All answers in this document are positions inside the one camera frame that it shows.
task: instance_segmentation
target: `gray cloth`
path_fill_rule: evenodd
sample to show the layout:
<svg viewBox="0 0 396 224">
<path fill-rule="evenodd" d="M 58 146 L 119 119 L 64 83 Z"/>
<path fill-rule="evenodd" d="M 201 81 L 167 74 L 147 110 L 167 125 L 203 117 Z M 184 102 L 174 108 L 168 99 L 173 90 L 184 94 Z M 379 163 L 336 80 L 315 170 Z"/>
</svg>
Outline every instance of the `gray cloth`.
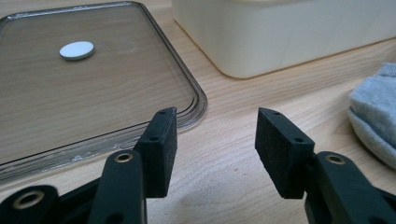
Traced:
<svg viewBox="0 0 396 224">
<path fill-rule="evenodd" d="M 349 119 L 359 139 L 396 169 L 396 63 L 384 63 L 350 95 Z"/>
</svg>

